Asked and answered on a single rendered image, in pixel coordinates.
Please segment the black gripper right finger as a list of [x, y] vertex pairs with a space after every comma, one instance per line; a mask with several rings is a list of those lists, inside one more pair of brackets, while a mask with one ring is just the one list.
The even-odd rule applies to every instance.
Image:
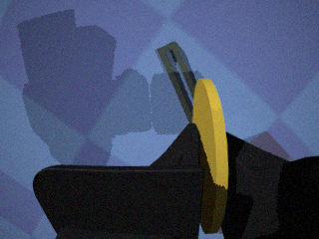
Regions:
[[294, 239], [319, 200], [319, 155], [287, 160], [226, 134], [223, 239]]

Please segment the gold coin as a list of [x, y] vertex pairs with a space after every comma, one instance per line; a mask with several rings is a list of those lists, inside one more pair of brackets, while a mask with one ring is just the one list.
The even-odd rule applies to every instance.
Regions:
[[192, 123], [200, 132], [199, 164], [204, 168], [199, 224], [203, 234], [216, 234], [226, 211], [228, 156], [222, 105], [209, 79], [196, 81]]

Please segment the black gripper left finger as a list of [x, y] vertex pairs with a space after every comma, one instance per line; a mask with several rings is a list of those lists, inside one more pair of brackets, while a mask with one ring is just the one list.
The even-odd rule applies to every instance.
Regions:
[[56, 234], [67, 227], [198, 239], [204, 188], [199, 148], [198, 127], [188, 123], [149, 166], [56, 164], [33, 176], [33, 191]]

